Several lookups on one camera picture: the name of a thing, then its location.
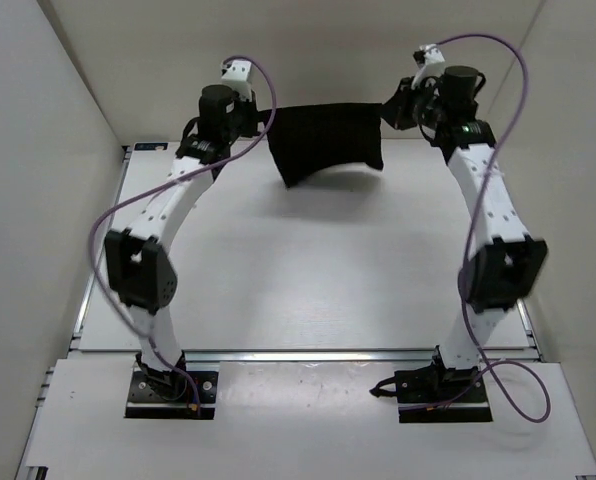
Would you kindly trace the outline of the black skirt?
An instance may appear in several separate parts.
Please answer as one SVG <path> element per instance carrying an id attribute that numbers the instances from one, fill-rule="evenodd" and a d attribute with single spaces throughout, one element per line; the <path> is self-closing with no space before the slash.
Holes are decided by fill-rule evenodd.
<path id="1" fill-rule="evenodd" d="M 268 148 L 286 188 L 327 168 L 364 164 L 384 169 L 380 106 L 333 103 L 269 109 L 258 113 L 271 122 Z"/>

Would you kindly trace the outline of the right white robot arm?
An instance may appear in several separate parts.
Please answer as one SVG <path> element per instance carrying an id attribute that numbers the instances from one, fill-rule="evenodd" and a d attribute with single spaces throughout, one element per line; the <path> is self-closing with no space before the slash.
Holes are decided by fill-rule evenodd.
<path id="1" fill-rule="evenodd" d="M 441 151 L 470 215 L 458 317 L 426 376 L 427 391 L 443 401 L 476 371 L 480 347 L 531 292 L 548 253 L 545 240 L 532 237 L 520 220 L 495 159 L 499 144 L 477 117 L 476 96 L 485 82 L 473 67 L 424 66 L 401 80 L 382 110 L 390 126 L 418 128 Z"/>

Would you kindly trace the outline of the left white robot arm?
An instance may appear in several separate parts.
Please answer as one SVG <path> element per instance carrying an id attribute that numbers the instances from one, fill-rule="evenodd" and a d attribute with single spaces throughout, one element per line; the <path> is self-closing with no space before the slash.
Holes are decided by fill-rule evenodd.
<path id="1" fill-rule="evenodd" d="M 171 245 L 197 200 L 214 184 L 232 144 L 256 136 L 257 129 L 256 97 L 249 84 L 203 88 L 199 115 L 185 127 L 175 152 L 170 188 L 154 194 L 125 229 L 105 236 L 109 287 L 144 335 L 137 363 L 163 397 L 175 398 L 187 385 L 169 311 L 178 284 Z"/>

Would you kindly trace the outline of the left blue table label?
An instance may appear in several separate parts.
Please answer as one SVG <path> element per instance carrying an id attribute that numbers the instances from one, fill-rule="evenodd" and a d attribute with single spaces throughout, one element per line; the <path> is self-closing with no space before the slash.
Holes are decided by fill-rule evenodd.
<path id="1" fill-rule="evenodd" d="M 168 148 L 167 142 L 138 142 L 134 145 L 134 151 L 165 151 Z"/>

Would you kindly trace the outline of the aluminium table rail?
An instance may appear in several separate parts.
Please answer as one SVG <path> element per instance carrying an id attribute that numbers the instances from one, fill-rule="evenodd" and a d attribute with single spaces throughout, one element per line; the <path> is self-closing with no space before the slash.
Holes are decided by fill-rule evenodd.
<path id="1" fill-rule="evenodd" d="M 71 349 L 67 358 L 81 356 L 100 357 L 103 355 L 129 355 L 134 351 L 121 350 L 81 350 Z M 511 359 L 520 361 L 538 361 L 538 350 L 532 347 L 520 349 L 489 349 L 486 355 L 490 359 Z M 431 360 L 429 349 L 383 349 L 383 350 L 187 350 L 185 356 L 192 363 L 216 362 L 425 362 Z"/>

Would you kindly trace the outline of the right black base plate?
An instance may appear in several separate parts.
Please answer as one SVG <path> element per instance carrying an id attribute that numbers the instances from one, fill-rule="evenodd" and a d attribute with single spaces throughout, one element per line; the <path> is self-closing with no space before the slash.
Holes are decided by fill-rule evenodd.
<path id="1" fill-rule="evenodd" d="M 455 370 L 432 363 L 418 369 L 397 370 L 369 393 L 376 398 L 395 398 L 401 424 L 493 421 L 477 367 Z"/>

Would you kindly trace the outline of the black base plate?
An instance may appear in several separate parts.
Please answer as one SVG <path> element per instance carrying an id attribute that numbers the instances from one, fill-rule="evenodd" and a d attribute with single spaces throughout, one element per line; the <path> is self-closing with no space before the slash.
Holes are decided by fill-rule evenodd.
<path id="1" fill-rule="evenodd" d="M 369 393 L 376 398 L 395 398 L 401 424 L 493 421 L 477 367 L 455 370 L 432 363 L 418 369 L 397 370 Z"/>
<path id="2" fill-rule="evenodd" d="M 193 389 L 185 378 L 177 378 L 171 387 L 159 384 L 137 366 L 132 372 L 124 417 L 128 419 L 213 420 L 218 392 L 219 372 L 190 371 L 199 394 L 197 406 Z"/>

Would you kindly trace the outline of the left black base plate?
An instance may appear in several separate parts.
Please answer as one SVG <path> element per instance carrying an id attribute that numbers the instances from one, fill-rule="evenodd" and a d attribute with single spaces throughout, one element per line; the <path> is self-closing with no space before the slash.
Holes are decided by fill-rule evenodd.
<path id="1" fill-rule="evenodd" d="M 199 394 L 197 406 L 193 389 L 185 378 L 177 378 L 171 387 L 159 384 L 137 366 L 132 372 L 124 417 L 128 419 L 213 420 L 218 392 L 219 372 L 190 371 Z"/>

